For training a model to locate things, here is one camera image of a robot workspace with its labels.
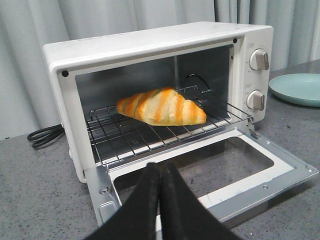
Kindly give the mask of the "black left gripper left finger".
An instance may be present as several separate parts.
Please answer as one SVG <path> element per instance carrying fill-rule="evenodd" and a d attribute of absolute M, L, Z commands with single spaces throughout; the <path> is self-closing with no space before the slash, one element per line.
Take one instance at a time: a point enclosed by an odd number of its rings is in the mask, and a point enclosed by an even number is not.
<path fill-rule="evenodd" d="M 88 240 L 155 240 L 161 176 L 148 163 L 125 203 Z"/>

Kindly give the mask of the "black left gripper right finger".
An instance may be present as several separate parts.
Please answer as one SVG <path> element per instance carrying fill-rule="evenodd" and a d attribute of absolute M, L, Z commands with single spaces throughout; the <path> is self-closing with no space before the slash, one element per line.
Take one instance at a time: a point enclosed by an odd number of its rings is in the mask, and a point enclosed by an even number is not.
<path fill-rule="evenodd" d="M 196 198 L 172 163 L 165 165 L 159 199 L 164 240 L 239 240 Z"/>

